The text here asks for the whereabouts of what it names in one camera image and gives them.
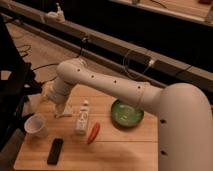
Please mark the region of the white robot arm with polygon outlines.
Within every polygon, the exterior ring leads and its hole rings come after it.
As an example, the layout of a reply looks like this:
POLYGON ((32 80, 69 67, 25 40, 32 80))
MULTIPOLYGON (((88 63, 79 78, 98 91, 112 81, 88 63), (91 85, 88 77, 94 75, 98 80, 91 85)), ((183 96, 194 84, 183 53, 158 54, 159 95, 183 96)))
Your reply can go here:
POLYGON ((57 105, 82 84, 158 117, 158 171, 213 171, 213 113, 196 86, 176 83, 158 88, 148 82, 93 72, 75 58, 57 66, 48 97, 57 105))

